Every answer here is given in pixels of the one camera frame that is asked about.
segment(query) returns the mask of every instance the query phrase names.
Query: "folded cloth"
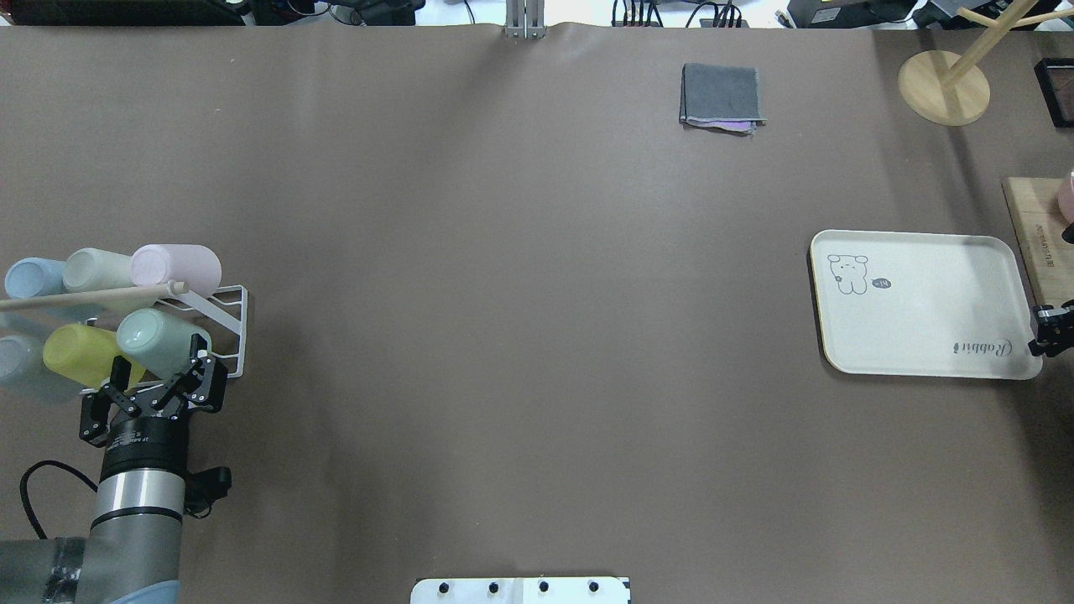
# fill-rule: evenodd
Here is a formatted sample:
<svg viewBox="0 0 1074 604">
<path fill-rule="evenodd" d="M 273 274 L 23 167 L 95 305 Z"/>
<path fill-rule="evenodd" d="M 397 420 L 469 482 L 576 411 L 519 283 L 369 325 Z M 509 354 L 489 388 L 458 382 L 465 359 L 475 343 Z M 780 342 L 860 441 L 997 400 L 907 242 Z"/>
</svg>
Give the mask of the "folded cloth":
<svg viewBox="0 0 1074 604">
<path fill-rule="evenodd" d="M 752 67 L 686 63 L 679 121 L 698 128 L 753 132 L 760 115 L 760 85 Z"/>
</svg>

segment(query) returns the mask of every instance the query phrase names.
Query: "cup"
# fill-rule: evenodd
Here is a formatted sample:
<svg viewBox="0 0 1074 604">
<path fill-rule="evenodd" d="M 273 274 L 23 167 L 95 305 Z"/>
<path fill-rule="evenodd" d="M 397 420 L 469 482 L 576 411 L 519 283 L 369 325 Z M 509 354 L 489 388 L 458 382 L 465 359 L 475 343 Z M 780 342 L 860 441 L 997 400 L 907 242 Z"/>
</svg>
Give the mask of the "cup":
<svg viewBox="0 0 1074 604">
<path fill-rule="evenodd" d="M 120 350 L 154 375 L 169 379 L 190 364 L 190 337 L 195 333 L 212 348 L 204 329 L 156 308 L 142 308 L 127 315 L 119 323 L 116 342 Z"/>
<path fill-rule="evenodd" d="M 220 287 L 220 259 L 204 245 L 154 244 L 139 248 L 131 257 L 134 285 L 157 285 L 169 281 L 187 284 L 204 298 Z"/>
<path fill-rule="evenodd" d="M 68 291 L 98 291 L 134 287 L 131 281 L 131 257 L 96 247 L 84 247 L 68 258 L 63 267 L 63 287 Z M 127 314 L 135 308 L 151 306 L 153 300 L 117 300 L 104 307 Z"/>
<path fill-rule="evenodd" d="M 0 313 L 0 330 L 14 331 L 42 342 L 53 332 L 47 326 L 27 319 L 17 313 Z"/>
<path fill-rule="evenodd" d="M 66 264 L 67 262 L 47 258 L 24 258 L 15 262 L 11 269 L 8 269 L 8 274 L 3 279 L 8 298 L 20 300 L 64 293 L 63 269 Z M 97 304 L 78 304 L 76 306 L 57 306 L 45 312 L 64 321 L 82 322 L 98 316 L 101 313 L 101 307 Z M 0 317 L 0 326 L 3 322 L 3 317 Z"/>
<path fill-rule="evenodd" d="M 1074 170 L 1059 185 L 1059 211 L 1066 224 L 1074 224 Z"/>
<path fill-rule="evenodd" d="M 63 293 L 63 262 L 23 258 L 8 269 L 3 288 L 12 300 Z"/>
<path fill-rule="evenodd" d="M 115 332 L 77 323 L 54 331 L 42 350 L 45 366 L 87 388 L 100 387 L 112 375 L 112 360 L 120 355 Z M 131 384 L 135 384 L 145 368 L 130 357 L 127 360 L 131 362 Z"/>
<path fill-rule="evenodd" d="M 0 388 L 45 404 L 74 399 L 82 388 L 45 368 L 43 348 L 44 344 L 37 337 L 0 337 Z"/>
</svg>

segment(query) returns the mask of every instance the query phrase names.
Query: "brown table surface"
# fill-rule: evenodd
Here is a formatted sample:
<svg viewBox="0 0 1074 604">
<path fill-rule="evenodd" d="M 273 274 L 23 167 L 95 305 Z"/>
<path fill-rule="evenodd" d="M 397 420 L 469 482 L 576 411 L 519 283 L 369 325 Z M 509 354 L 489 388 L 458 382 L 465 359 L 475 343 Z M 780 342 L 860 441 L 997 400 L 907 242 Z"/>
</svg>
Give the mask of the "brown table surface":
<svg viewBox="0 0 1074 604">
<path fill-rule="evenodd" d="M 542 573 L 636 602 L 1070 602 L 1069 359 L 851 376 L 817 340 L 814 233 L 1017 249 L 1001 179 L 1074 162 L 1032 71 L 1070 34 L 986 57 L 969 127 L 903 104 L 905 58 L 975 34 L 5 28 L 0 265 L 200 242 L 253 293 L 248 374 L 193 426 L 191 469 L 235 484 L 186 522 L 187 604 Z M 768 125 L 681 127 L 686 61 L 757 67 Z M 25 468 L 97 472 L 77 420 L 0 397 L 0 538 L 33 536 Z M 85 534 L 91 493 L 50 472 L 42 522 Z"/>
</svg>

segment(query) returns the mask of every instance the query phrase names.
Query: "black frame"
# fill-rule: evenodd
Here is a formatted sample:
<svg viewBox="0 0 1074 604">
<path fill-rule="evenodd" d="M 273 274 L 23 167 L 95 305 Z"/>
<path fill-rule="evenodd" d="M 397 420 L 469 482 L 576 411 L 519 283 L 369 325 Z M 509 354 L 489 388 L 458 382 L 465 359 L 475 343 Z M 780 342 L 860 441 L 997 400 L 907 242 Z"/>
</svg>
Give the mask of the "black frame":
<svg viewBox="0 0 1074 604">
<path fill-rule="evenodd" d="M 1059 103 L 1059 98 L 1056 96 L 1056 89 L 1051 85 L 1051 78 L 1048 77 L 1048 70 L 1051 68 L 1071 69 L 1074 70 L 1074 59 L 1041 59 L 1041 62 L 1036 63 L 1033 68 L 1033 72 L 1036 73 L 1036 82 L 1041 85 L 1041 92 L 1044 95 L 1044 102 L 1048 105 L 1048 113 L 1051 114 L 1051 124 L 1056 128 L 1074 128 L 1074 119 L 1066 119 L 1063 117 L 1063 107 Z"/>
</svg>

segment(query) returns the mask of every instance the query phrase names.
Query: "dish rack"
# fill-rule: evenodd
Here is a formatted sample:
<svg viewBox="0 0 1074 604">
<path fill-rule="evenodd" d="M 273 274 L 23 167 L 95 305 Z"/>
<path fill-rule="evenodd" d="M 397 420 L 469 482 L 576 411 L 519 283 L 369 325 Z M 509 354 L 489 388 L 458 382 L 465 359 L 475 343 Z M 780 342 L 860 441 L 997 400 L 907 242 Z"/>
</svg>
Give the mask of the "dish rack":
<svg viewBox="0 0 1074 604">
<path fill-rule="evenodd" d="M 228 366 L 228 378 L 241 377 L 246 366 L 246 329 L 249 318 L 249 291 L 242 285 L 229 285 L 217 288 L 208 298 L 190 291 L 184 282 L 168 282 L 160 285 L 143 287 L 122 287 L 84 291 L 77 293 L 59 293 L 39 298 L 0 301 L 0 313 L 24 312 L 56 308 L 62 306 L 78 306 L 83 304 L 104 304 L 125 300 L 156 300 L 163 306 L 172 308 L 178 315 L 186 315 L 187 320 L 203 316 L 236 336 L 234 350 L 227 353 L 213 351 L 213 356 L 224 361 Z M 97 322 L 97 317 L 87 319 L 86 325 Z M 163 384 L 163 380 L 148 380 L 132 385 L 131 388 L 148 388 Z M 87 388 L 82 393 L 95 392 Z"/>
</svg>

